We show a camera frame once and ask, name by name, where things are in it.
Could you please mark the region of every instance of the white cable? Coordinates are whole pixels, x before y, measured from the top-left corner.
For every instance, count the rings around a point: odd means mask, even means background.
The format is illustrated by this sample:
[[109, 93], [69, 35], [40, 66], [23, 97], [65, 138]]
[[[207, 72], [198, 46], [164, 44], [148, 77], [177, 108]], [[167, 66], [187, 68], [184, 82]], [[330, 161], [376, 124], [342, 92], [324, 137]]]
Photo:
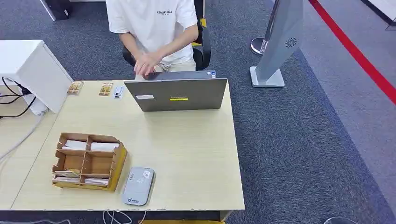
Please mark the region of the white cable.
[[7, 156], [10, 152], [14, 151], [24, 140], [26, 140], [32, 133], [33, 131], [39, 126], [41, 123], [42, 119], [44, 118], [45, 112], [41, 112], [39, 114], [39, 119], [37, 120], [36, 124], [32, 127], [32, 129], [23, 137], [21, 138], [16, 144], [14, 144], [6, 153], [0, 156], [0, 160], [3, 159], [5, 156]]
[[[106, 222], [106, 219], [105, 219], [105, 212], [106, 211], [103, 211], [103, 213], [102, 213], [102, 217], [103, 217], [103, 223], [104, 224], [107, 224], [107, 222]], [[122, 215], [125, 215], [128, 219], [129, 219], [129, 222], [128, 223], [120, 223], [114, 216], [114, 214], [115, 214], [115, 212], [113, 211], [113, 214], [112, 215], [110, 215], [110, 211], [107, 211], [107, 214], [112, 218], [112, 220], [111, 220], [111, 222], [110, 222], [110, 224], [113, 224], [113, 221], [115, 221], [117, 224], [132, 224], [132, 219], [131, 219], [131, 217], [129, 217], [127, 214], [125, 214], [124, 212], [122, 212], [122, 211], [117, 211], [118, 213], [121, 213]], [[146, 214], [147, 214], [147, 211], [144, 211], [144, 215], [143, 215], [143, 218], [141, 219], [141, 221], [139, 222], [139, 224], [142, 224], [143, 223], [143, 221], [144, 221], [144, 219], [146, 218]]]
[[147, 211], [144, 211], [144, 216], [143, 216], [143, 218], [141, 219], [141, 221], [139, 222], [139, 224], [142, 224], [142, 223], [143, 223], [144, 219], [146, 218], [146, 214], [147, 214]]
[[0, 221], [0, 224], [36, 224], [36, 223], [42, 223], [42, 222], [47, 222], [47, 223], [52, 223], [52, 224], [61, 224], [64, 222], [67, 222], [68, 224], [71, 224], [70, 219], [65, 219], [60, 222], [54, 222], [48, 219], [43, 219], [43, 220], [38, 220], [38, 221], [33, 221], [33, 222], [8, 222], [8, 221]]

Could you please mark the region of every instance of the man's arm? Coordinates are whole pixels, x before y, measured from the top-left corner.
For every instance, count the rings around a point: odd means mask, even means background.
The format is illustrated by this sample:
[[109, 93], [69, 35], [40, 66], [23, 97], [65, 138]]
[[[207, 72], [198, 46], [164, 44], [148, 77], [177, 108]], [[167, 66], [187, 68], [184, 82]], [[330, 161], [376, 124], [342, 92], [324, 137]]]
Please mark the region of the man's arm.
[[177, 37], [171, 43], [162, 46], [156, 52], [140, 55], [140, 58], [136, 59], [136, 65], [134, 67], [136, 74], [147, 77], [153, 70], [154, 66], [157, 65], [164, 57], [183, 49], [185, 46], [194, 42], [197, 38], [198, 26], [195, 24], [185, 29], [179, 37]]
[[124, 46], [129, 50], [129, 52], [131, 52], [135, 60], [138, 61], [140, 56], [142, 56], [142, 53], [137, 47], [135, 37], [130, 33], [119, 34], [119, 37]]

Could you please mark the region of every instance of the white t-shirt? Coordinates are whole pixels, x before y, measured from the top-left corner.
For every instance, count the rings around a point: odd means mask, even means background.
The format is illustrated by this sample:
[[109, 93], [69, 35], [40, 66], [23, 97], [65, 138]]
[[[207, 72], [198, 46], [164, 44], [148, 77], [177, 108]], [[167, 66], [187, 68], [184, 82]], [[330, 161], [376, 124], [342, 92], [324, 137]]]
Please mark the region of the white t-shirt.
[[[130, 32], [139, 49], [155, 52], [197, 24], [193, 0], [106, 0], [110, 31]], [[191, 44], [161, 61], [164, 65], [192, 59]]]

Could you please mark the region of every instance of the card reader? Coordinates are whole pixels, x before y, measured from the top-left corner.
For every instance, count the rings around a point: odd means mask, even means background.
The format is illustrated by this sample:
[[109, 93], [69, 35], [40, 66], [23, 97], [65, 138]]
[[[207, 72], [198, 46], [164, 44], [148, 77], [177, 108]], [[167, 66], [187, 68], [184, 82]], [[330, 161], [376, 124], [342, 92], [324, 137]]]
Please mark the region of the card reader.
[[132, 167], [122, 194], [125, 204], [145, 205], [149, 198], [154, 170], [144, 167]]

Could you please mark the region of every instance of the laptop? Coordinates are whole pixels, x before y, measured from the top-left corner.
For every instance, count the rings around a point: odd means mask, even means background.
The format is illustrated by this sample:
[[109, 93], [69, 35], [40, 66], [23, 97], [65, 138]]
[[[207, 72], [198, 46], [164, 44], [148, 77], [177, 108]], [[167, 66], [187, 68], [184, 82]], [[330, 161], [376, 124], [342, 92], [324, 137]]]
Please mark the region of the laptop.
[[227, 78], [215, 71], [150, 73], [148, 81], [125, 81], [144, 112], [219, 109]]

